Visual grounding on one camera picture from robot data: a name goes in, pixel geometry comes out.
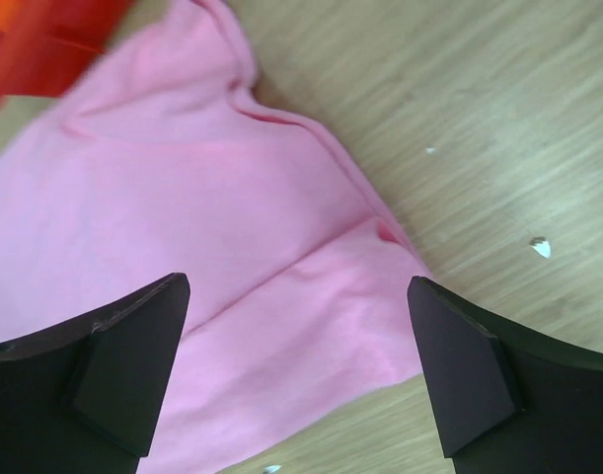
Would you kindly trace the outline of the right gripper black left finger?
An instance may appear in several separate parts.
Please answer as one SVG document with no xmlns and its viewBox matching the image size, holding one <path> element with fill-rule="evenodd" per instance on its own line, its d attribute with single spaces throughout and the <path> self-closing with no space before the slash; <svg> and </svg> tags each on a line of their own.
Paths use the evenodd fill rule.
<svg viewBox="0 0 603 474">
<path fill-rule="evenodd" d="M 0 473 L 133 473 L 148 455 L 189 301 L 186 275 L 0 343 Z"/>
</svg>

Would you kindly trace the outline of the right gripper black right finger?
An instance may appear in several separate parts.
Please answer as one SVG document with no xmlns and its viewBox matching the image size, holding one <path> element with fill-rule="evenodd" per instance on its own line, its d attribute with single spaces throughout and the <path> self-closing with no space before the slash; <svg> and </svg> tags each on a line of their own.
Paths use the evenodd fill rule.
<svg viewBox="0 0 603 474">
<path fill-rule="evenodd" d="M 457 473 L 603 473 L 603 354 L 433 280 L 407 292 L 437 432 Z"/>
</svg>

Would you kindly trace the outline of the pink t-shirt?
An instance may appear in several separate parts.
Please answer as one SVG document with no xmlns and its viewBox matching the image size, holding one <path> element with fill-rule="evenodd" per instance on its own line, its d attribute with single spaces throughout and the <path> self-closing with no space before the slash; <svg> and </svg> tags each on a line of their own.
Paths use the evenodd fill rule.
<svg viewBox="0 0 603 474">
<path fill-rule="evenodd" d="M 0 341 L 188 277 L 143 473 L 215 473 L 421 371 L 426 268 L 319 123 L 260 105 L 222 1 L 176 1 L 0 153 Z"/>
</svg>

